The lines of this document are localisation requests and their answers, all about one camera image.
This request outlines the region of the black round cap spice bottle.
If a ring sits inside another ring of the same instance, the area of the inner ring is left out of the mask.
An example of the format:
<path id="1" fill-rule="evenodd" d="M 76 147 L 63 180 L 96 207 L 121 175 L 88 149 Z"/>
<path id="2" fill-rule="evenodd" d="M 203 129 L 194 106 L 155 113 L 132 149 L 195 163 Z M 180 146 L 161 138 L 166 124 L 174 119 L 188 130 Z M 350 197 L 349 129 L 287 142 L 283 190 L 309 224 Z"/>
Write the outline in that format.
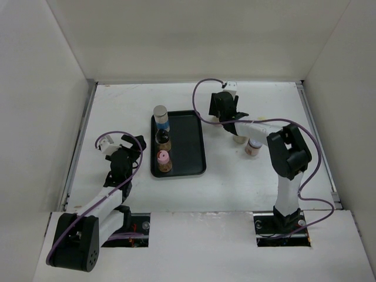
<path id="1" fill-rule="evenodd" d="M 155 134 L 155 141 L 159 151 L 169 152 L 172 148 L 169 132 L 165 129 L 158 129 Z"/>

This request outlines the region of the black flip cap spice bottle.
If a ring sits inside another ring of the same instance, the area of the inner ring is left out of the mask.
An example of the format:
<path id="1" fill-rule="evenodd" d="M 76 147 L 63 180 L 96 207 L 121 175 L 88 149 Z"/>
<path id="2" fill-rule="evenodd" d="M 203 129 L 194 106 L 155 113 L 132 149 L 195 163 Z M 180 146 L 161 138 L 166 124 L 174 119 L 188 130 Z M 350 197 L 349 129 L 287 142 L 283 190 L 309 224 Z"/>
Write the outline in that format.
<path id="1" fill-rule="evenodd" d="M 248 141 L 247 137 L 233 135 L 233 140 L 238 144 L 245 144 Z"/>

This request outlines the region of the silver lid blue label jar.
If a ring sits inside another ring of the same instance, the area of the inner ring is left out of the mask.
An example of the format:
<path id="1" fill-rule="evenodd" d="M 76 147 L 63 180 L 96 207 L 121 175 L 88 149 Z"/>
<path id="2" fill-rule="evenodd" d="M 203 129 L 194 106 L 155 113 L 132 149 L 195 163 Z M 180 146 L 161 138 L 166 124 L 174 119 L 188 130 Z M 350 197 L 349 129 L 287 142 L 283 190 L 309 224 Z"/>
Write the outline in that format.
<path id="1" fill-rule="evenodd" d="M 153 116 L 157 129 L 163 129 L 167 132 L 170 131 L 169 117 L 165 106 L 155 106 L 155 108 L 153 109 Z"/>

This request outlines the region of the pink cap spice bottle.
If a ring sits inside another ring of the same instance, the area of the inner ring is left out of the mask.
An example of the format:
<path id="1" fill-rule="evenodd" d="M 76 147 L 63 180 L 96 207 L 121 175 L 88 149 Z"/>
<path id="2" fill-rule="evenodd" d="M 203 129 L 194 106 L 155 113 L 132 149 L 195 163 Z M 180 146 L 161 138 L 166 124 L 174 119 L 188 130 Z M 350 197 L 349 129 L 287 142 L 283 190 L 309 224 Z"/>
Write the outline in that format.
<path id="1" fill-rule="evenodd" d="M 172 169 L 172 161 L 170 160 L 169 152 L 160 150 L 157 153 L 157 166 L 162 173 L 167 173 Z"/>

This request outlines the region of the black knob cap spice bottle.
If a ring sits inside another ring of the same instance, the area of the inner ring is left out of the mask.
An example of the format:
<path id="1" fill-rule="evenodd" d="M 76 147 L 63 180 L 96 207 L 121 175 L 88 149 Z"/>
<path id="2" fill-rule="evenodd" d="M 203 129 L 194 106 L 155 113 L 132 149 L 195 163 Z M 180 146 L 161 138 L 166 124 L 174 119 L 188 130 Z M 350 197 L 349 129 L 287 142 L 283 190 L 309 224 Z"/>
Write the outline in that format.
<path id="1" fill-rule="evenodd" d="M 217 117 L 215 117 L 215 116 L 212 116 L 212 117 L 211 117 L 210 122 L 211 122 L 214 126 L 221 127 L 221 124 L 220 124 L 219 118 L 217 118 Z"/>

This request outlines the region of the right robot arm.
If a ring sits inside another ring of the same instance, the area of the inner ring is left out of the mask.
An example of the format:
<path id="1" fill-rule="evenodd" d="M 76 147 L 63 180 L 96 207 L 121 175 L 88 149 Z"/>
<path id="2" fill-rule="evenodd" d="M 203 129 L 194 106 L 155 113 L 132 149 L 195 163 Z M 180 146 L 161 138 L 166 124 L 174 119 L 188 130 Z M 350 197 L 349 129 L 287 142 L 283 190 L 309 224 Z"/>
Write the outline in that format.
<path id="1" fill-rule="evenodd" d="M 233 135 L 247 137 L 268 147 L 271 164 L 278 174 L 277 200 L 273 207 L 273 227 L 287 232 L 300 213 L 298 189 L 312 160 L 311 152 L 298 128 L 292 123 L 273 126 L 251 122 L 248 114 L 237 111 L 237 96 L 228 92 L 213 93 L 209 115 L 215 116 Z"/>

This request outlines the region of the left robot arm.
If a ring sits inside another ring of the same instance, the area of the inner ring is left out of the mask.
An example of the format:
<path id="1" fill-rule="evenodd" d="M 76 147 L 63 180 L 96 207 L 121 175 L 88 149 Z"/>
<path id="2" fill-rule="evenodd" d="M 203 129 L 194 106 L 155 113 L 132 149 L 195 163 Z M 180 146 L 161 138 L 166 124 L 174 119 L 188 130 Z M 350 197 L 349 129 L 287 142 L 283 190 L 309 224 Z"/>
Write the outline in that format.
<path id="1" fill-rule="evenodd" d="M 132 178 L 142 163 L 146 143 L 142 135 L 132 136 L 126 132 L 120 135 L 129 147 L 115 145 L 110 132 L 96 140 L 95 148 L 110 162 L 110 171 L 93 200 L 78 211 L 59 217 L 46 265 L 90 272 L 104 244 L 146 237 L 144 231 L 137 231 L 132 224 L 130 208 L 123 204 L 132 189 Z"/>

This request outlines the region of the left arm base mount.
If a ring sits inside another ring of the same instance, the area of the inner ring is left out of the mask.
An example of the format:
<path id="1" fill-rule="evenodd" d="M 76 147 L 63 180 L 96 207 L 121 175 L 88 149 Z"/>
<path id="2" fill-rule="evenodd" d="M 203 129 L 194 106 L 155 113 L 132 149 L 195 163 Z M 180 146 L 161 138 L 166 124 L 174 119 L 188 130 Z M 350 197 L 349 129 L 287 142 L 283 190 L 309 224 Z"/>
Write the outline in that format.
<path id="1" fill-rule="evenodd" d="M 144 248 L 149 246 L 151 214 L 132 213 L 130 207 L 115 208 L 123 215 L 123 226 L 116 230 L 102 247 Z"/>

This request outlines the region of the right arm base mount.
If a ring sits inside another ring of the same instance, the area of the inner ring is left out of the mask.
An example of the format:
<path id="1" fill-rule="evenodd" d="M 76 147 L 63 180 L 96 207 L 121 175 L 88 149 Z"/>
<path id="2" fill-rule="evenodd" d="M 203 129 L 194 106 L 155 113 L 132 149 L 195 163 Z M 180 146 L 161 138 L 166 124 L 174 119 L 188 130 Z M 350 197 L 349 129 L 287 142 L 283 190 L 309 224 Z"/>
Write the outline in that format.
<path id="1" fill-rule="evenodd" d="M 258 247 L 310 247 L 310 236 L 304 213 L 299 210 L 292 216 L 282 217 L 276 211 L 254 213 L 254 229 Z"/>

